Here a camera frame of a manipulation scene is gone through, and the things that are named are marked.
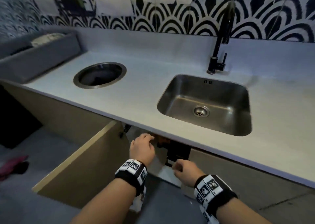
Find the cabinet door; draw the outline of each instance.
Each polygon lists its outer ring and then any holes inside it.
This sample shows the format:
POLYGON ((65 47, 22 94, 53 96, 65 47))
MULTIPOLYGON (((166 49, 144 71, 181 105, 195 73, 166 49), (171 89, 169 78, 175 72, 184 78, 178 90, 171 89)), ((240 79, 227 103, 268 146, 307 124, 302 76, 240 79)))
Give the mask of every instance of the cabinet door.
MULTIPOLYGON (((216 174, 229 185, 239 199, 254 210, 309 192, 309 188, 252 169, 200 150, 191 149, 189 160, 207 174, 216 174)), ((193 197, 193 189, 182 186, 193 197)))
POLYGON ((111 121, 68 159, 42 179, 33 191, 59 202, 82 208, 115 176, 129 157, 126 136, 119 138, 123 127, 111 121))

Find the sink drain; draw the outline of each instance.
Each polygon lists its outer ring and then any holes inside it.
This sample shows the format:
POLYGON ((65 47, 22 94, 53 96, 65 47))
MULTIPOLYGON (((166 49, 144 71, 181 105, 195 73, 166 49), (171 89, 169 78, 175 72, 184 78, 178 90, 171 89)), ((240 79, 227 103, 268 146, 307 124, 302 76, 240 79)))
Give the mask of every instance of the sink drain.
POLYGON ((209 115, 209 109, 205 106, 196 106, 194 108, 194 115, 200 118, 205 118, 209 115))

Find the kitchen sink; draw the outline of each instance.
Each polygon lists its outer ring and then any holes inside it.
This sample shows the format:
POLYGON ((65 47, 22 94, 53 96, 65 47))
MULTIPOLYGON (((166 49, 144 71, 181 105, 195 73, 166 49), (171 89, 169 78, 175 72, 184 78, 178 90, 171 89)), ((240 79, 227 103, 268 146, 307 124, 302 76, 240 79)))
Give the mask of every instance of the kitchen sink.
POLYGON ((177 75, 157 107, 164 115, 226 134, 252 131, 248 91, 232 82, 177 75))

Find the black faucet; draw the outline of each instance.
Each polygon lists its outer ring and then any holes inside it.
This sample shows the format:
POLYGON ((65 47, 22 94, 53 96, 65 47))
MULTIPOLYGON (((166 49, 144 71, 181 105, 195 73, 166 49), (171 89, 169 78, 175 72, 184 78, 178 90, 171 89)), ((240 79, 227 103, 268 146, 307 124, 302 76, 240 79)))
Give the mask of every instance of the black faucet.
POLYGON ((218 38, 215 43, 215 50, 213 51, 213 55, 210 58, 209 67, 207 70, 208 74, 214 74, 215 70, 223 71, 225 67, 225 59, 226 59, 227 53, 224 55, 223 62, 218 63, 218 52, 219 52, 221 43, 223 44, 229 43, 229 39, 232 32, 234 16, 235 16, 235 2, 230 1, 228 2, 224 10, 224 15, 223 15, 221 26, 219 29, 218 38))

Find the left hand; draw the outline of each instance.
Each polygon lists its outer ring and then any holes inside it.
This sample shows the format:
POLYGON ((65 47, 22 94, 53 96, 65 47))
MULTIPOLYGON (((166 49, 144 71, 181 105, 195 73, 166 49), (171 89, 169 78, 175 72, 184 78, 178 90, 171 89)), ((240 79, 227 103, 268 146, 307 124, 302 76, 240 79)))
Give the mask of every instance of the left hand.
POLYGON ((150 143, 154 137, 149 134, 141 134, 130 144, 129 157, 149 166, 155 156, 154 146, 150 143))

